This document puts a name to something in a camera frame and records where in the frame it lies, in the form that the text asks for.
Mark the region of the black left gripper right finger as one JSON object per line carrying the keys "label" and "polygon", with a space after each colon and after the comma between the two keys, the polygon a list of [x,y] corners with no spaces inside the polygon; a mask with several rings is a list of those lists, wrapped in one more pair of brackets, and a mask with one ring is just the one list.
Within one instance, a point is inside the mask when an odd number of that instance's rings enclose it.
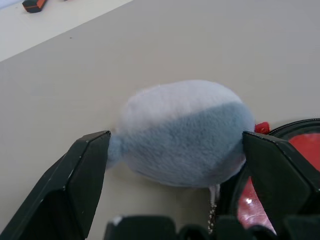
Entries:
{"label": "black left gripper right finger", "polygon": [[320,171],[287,140],[243,133],[252,183],[272,223],[289,215],[320,215]]}

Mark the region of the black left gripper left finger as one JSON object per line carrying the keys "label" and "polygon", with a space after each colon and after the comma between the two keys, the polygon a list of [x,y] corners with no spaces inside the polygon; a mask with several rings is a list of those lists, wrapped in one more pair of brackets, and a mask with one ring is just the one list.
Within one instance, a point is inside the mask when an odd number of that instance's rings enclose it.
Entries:
{"label": "black left gripper left finger", "polygon": [[86,240],[101,197],[110,131],[77,139],[38,180],[0,240]]}

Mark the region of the grey and white plush toy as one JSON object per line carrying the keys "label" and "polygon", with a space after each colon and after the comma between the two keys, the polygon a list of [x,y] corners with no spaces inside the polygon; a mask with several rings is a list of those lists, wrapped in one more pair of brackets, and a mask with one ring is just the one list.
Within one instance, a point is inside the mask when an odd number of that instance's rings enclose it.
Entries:
{"label": "grey and white plush toy", "polygon": [[164,185],[208,188],[236,175],[246,161],[243,132],[255,118],[229,88],[185,80],[141,90],[121,111],[106,167],[124,162]]}

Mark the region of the red fabric tab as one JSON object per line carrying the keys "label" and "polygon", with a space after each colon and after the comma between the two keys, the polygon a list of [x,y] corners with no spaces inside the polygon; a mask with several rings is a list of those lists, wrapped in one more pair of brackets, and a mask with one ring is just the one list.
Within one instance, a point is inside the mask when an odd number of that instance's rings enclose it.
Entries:
{"label": "red fabric tab", "polygon": [[255,125],[254,132],[258,134],[267,135],[271,131],[270,124],[268,122],[261,122]]}

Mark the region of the black and orange box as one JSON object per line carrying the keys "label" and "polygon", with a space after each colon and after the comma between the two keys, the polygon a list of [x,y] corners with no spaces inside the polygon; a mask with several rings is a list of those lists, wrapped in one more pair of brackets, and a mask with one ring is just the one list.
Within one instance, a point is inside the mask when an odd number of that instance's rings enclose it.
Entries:
{"label": "black and orange box", "polygon": [[22,5],[28,13],[39,13],[43,10],[48,0],[24,0]]}

